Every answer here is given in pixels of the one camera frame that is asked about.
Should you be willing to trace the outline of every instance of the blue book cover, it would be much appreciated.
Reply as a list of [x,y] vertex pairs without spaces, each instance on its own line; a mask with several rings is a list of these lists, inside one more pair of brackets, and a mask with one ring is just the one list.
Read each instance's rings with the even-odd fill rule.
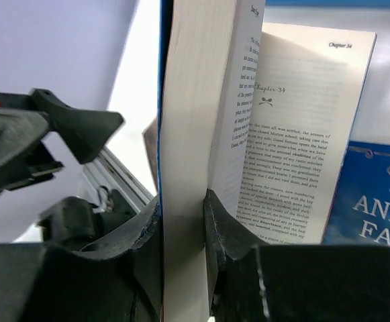
[[349,143],[323,242],[390,246],[390,146]]

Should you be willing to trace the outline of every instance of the blue book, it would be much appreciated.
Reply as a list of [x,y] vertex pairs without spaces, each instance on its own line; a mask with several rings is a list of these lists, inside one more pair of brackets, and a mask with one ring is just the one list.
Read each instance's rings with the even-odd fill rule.
[[349,143],[324,243],[390,246],[390,146]]

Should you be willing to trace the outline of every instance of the decorative ornament on page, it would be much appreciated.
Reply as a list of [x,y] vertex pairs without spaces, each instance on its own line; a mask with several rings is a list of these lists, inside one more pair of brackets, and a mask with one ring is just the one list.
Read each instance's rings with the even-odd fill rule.
[[271,103],[272,101],[273,99],[265,99],[264,97],[262,97],[262,101],[259,103],[259,105],[268,103],[271,107],[274,107],[274,105]]

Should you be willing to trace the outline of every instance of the wall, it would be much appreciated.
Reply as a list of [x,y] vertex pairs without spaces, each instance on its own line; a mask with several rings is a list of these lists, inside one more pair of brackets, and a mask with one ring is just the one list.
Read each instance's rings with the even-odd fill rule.
[[[53,91],[72,107],[106,109],[136,0],[0,0],[0,91]],[[77,193],[81,166],[58,135],[45,139],[66,168],[54,180],[0,196],[0,242]]]

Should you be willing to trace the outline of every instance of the brown object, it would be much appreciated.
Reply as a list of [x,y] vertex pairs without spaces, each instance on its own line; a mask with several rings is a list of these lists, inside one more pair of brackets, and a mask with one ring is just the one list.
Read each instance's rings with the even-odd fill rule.
[[144,130],[144,145],[146,146],[148,163],[153,176],[154,186],[158,191],[157,182],[157,118]]

